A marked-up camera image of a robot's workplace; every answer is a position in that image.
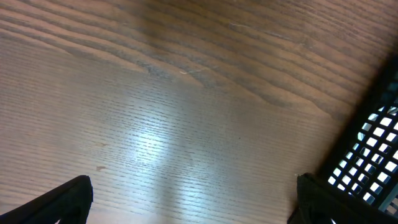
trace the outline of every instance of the black object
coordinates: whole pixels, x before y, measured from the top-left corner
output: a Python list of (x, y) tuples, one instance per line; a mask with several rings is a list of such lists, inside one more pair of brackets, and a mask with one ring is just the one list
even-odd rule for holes
[(397, 123), (395, 55), (382, 69), (317, 174), (298, 177), (299, 209), (288, 223), (332, 223), (334, 217), (337, 224), (398, 224)]
[(93, 201), (86, 175), (78, 176), (46, 194), (0, 216), (7, 224), (84, 224)]

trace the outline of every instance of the black basket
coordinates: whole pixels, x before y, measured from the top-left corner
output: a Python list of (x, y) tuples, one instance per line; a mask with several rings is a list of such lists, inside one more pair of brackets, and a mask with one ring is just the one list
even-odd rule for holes
[(317, 177), (356, 200), (398, 217), (397, 144), (398, 57), (393, 56)]

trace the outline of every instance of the black plastic basket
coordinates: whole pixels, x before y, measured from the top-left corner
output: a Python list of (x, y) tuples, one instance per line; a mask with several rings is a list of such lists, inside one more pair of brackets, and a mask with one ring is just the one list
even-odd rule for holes
[(355, 200), (363, 200), (371, 207), (398, 217), (397, 144), (398, 57), (393, 56), (364, 97), (317, 177), (336, 190), (352, 195)]

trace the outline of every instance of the wooden surface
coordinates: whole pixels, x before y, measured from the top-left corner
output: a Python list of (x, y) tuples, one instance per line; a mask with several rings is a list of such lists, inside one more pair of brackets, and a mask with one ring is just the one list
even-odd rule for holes
[(0, 1), (0, 213), (285, 223), (396, 41), (395, 0)]

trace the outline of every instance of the wood grain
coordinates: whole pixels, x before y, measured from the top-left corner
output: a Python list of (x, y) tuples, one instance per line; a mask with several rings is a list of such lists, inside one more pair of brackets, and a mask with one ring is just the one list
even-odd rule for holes
[(285, 223), (397, 37), (393, 0), (3, 0), (0, 213)]

